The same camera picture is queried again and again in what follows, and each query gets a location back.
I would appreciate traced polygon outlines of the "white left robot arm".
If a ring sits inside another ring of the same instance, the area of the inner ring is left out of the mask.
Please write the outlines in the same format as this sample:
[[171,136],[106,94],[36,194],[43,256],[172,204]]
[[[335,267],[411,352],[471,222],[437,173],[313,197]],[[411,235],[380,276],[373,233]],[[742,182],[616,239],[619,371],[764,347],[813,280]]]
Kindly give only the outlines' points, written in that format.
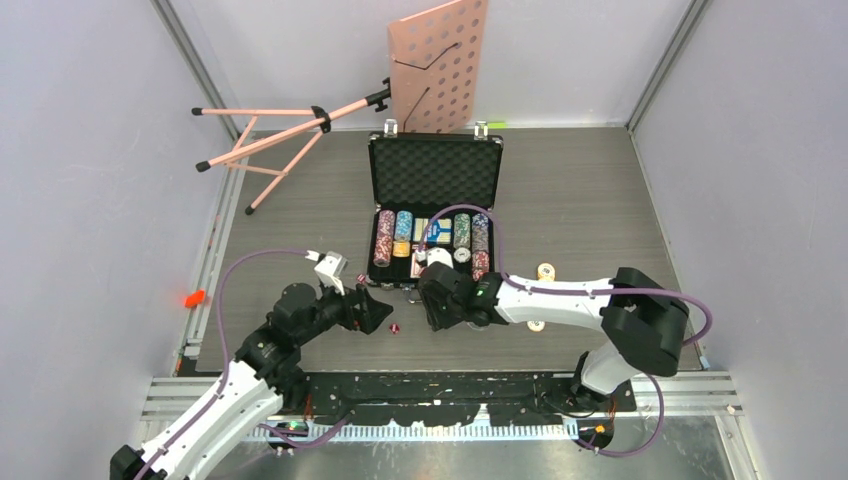
[[140,448],[111,458],[112,479],[204,479],[269,416],[298,412],[308,396],[302,348],[340,326],[369,335],[394,311],[363,285],[337,290],[287,286],[265,323],[243,341],[209,389],[175,422]]

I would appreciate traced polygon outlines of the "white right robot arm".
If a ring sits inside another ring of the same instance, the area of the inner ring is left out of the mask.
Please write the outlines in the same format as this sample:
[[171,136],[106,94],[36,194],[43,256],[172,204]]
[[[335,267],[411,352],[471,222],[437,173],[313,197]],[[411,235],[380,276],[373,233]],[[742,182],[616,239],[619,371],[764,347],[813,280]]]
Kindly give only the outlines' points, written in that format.
[[431,329],[542,321],[601,332],[606,341],[583,353],[562,393],[543,394],[553,406],[597,411],[638,374],[677,374],[689,309],[638,269],[610,279],[543,282],[487,272],[479,278],[442,264],[426,267],[418,290]]

